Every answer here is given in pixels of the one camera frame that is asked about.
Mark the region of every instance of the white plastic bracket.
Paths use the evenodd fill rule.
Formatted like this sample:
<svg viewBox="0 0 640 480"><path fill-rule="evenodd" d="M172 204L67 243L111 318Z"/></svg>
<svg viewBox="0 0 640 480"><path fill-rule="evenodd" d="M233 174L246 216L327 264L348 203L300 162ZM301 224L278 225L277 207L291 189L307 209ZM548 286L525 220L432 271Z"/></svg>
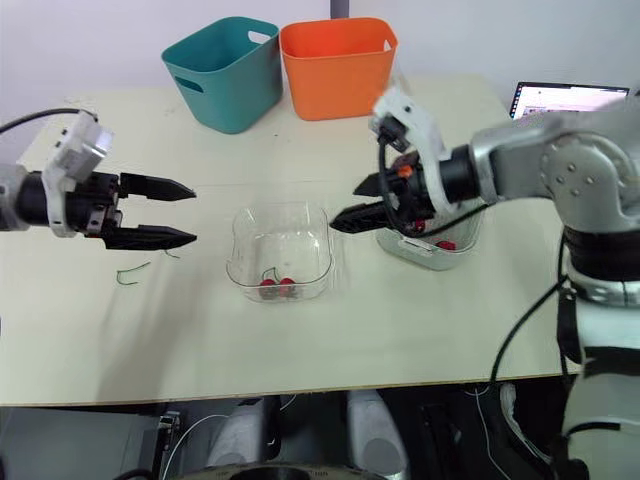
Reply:
<svg viewBox="0 0 640 480"><path fill-rule="evenodd" d="M73 237L76 232L66 218L66 194L78 182L89 178L111 147L113 134L98 125L87 112L78 113L75 123L62 130L49 161L42 171L47 198L49 227L58 237Z"/></svg>
<svg viewBox="0 0 640 480"><path fill-rule="evenodd" d="M371 128L376 133L380 122L388 115L406 127L405 139L420 155L427 193L433 208L438 215L455 213L458 205L449 203L440 176L440 161L447 158L447 152L435 118L398 87L390 88L378 99L373 107L373 114Z"/></svg>

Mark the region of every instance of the basket handle hole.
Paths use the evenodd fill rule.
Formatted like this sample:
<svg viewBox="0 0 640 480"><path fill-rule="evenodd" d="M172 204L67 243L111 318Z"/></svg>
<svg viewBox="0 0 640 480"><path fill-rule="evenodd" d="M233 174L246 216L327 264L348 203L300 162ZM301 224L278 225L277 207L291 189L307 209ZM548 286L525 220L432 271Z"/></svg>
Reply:
<svg viewBox="0 0 640 480"><path fill-rule="evenodd" d="M182 85L185 88L188 88L190 90L195 90L196 92L204 92L204 90L202 90L202 87L200 85L198 85L196 82L192 82L191 80L186 80L184 78L180 78L180 77L174 77L176 79L176 82L178 82L180 85Z"/></svg>
<svg viewBox="0 0 640 480"><path fill-rule="evenodd" d="M269 40L271 37L269 35L265 35L264 33L254 32L249 30L249 40L253 43L257 43L258 45L262 45L264 42Z"/></svg>

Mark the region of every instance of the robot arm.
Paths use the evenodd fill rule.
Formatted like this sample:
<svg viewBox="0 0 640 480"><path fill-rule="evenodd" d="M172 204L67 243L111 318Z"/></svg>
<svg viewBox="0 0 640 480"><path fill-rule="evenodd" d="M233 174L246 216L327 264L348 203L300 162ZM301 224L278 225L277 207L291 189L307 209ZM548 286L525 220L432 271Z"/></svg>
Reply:
<svg viewBox="0 0 640 480"><path fill-rule="evenodd" d="M95 172L111 140L111 132L80 111L75 123L62 130L42 172L0 164L0 230L48 226L58 237L79 232L87 238L101 238L108 249L122 250L170 249L194 241L195 235L171 227L120 226L118 203L129 195L163 201L196 195L169 179Z"/></svg>
<svg viewBox="0 0 640 480"><path fill-rule="evenodd" d="M399 152L415 147L382 173L408 226L421 216L451 214L469 198L495 204L541 197L554 201L567 227L583 233L640 226L639 125L640 101L633 98L591 114L524 117L479 132L446 156L433 118L396 89L378 101L371 122L380 143ZM380 196L380 175L370 175L354 194ZM357 233L392 226L377 216L379 204L368 207L346 209L334 228Z"/></svg>
<svg viewBox="0 0 640 480"><path fill-rule="evenodd" d="M556 458L557 472L572 479L635 476L640 101L628 99L593 113L528 116L482 131L449 155L435 122L397 90L379 100L371 125L380 144L379 171L354 193L383 200L343 210L331 223L337 230L387 227L420 237L433 233L424 231L424 219L448 215L462 200L554 202L570 254L571 287L561 292L559 321L569 319L574 336L568 341L579 348L567 355L583 365L567 401L564 459ZM415 150L386 168L387 145Z"/></svg>

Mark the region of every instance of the red cherry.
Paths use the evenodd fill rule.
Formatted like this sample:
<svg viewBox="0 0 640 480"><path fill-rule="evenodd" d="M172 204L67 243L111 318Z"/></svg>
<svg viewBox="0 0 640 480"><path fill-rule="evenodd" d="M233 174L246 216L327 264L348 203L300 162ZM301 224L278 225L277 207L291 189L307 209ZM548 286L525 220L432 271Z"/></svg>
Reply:
<svg viewBox="0 0 640 480"><path fill-rule="evenodd" d="M456 250L456 242L450 242L449 240L440 240L436 243L436 247L443 250Z"/></svg>
<svg viewBox="0 0 640 480"><path fill-rule="evenodd" d="M260 296L262 297L263 300L271 300L273 298L275 298L278 295L278 290L275 288L269 288L273 285L275 285L276 282L275 280L271 279L271 278L267 278L263 281L260 282L260 286L261 287L265 287L265 288L260 288L258 290L258 292L260 293Z"/></svg>
<svg viewBox="0 0 640 480"><path fill-rule="evenodd" d="M280 287L280 296L281 297L292 297L293 293L295 291L295 288L293 285L295 285L296 282L293 281L293 279L289 278L289 277L284 277L282 280L280 280L280 285L289 285L289 286L285 286L285 287Z"/></svg>
<svg viewBox="0 0 640 480"><path fill-rule="evenodd" d="M413 223L413 228L415 228L416 232L424 232L427 228L427 222L425 222L424 219L419 218Z"/></svg>

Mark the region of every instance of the orange plastic basket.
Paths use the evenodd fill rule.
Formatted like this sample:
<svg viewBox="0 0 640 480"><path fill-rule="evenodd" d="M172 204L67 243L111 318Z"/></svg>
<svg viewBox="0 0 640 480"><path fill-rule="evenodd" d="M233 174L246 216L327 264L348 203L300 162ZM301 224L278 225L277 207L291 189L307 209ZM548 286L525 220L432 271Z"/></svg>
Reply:
<svg viewBox="0 0 640 480"><path fill-rule="evenodd" d="M280 32L293 106L304 120L368 115L384 92L398 40L377 18L293 23Z"/></svg>

